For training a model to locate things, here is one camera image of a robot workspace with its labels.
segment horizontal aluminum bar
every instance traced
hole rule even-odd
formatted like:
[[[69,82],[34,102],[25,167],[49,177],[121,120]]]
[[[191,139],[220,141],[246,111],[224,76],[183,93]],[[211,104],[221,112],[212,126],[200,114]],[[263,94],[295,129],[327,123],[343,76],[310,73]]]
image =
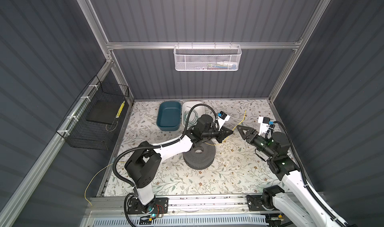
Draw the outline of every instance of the horizontal aluminum bar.
[[[179,48],[231,48],[242,49],[298,49],[298,42],[108,42],[108,49],[173,49]]]

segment floral tablecloth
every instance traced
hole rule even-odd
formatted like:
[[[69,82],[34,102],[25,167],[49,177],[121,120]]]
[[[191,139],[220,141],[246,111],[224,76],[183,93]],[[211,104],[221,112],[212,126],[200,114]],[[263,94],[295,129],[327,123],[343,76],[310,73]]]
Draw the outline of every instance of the floral tablecloth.
[[[220,110],[231,116],[225,126],[232,129],[244,117],[242,125],[259,129],[259,116],[275,120],[267,100],[207,100],[216,113]],[[135,102],[119,153],[138,146],[143,141],[160,143],[176,138],[183,131],[163,132],[156,125],[157,111],[162,102]],[[206,114],[212,112],[205,108]],[[255,155],[255,148],[246,143],[235,129],[234,134],[216,147],[216,157],[211,166],[204,170],[188,167],[182,154],[163,162],[152,181],[156,195],[186,194],[238,194],[261,192],[264,187],[282,183],[271,172],[266,162]],[[124,163],[118,164],[118,172],[125,177]],[[109,178],[104,196],[125,196],[132,187],[120,181],[113,174]]]

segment teal plastic bin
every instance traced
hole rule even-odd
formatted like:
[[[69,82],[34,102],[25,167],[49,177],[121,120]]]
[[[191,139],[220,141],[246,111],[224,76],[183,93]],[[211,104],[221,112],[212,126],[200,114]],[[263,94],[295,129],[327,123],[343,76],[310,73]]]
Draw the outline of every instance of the teal plastic bin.
[[[176,101],[161,103],[157,114],[157,126],[161,131],[176,131],[180,126],[181,104]]]

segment gray wall panel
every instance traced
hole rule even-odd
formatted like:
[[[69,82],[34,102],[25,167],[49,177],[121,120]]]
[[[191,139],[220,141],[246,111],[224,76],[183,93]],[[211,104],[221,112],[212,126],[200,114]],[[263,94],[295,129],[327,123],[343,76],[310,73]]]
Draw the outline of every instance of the gray wall panel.
[[[172,50],[114,50],[136,99],[268,97],[289,49],[243,50],[238,71],[176,71]]]
[[[384,0],[332,0],[275,105],[318,191],[382,223]]]
[[[105,58],[76,0],[0,0],[0,23],[2,209]],[[65,145],[15,226],[77,226],[109,155]]]
[[[91,0],[110,42],[297,41],[319,0]]]

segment yellow string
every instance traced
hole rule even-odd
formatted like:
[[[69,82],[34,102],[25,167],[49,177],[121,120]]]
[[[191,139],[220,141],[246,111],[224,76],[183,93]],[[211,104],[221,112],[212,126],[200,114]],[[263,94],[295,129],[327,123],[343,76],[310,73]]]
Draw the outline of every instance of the yellow string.
[[[102,172],[105,168],[107,168],[108,166],[111,166],[111,165],[113,165],[113,163],[112,163],[112,164],[108,164],[107,166],[105,166],[104,168],[102,168],[99,172],[97,172],[97,173],[94,175],[94,177],[91,179],[91,181],[89,182],[87,188],[86,188],[85,191],[84,191],[84,199],[85,199],[86,201],[88,201],[88,203],[89,203],[91,206],[93,206],[93,205],[92,205],[91,202],[87,199],[87,197],[85,197],[85,195],[86,195],[86,193],[87,193],[87,189],[88,189],[88,187],[91,185],[91,182],[92,182],[92,180],[96,177],[96,175],[98,175],[98,173]]]
[[[240,123],[238,123],[238,124],[232,129],[232,131],[234,131],[235,128],[236,128],[239,124],[241,124],[241,123],[244,121],[244,119],[245,119],[245,114],[246,114],[246,113],[247,113],[247,110],[244,112],[244,118],[243,118],[243,120],[242,120]]]

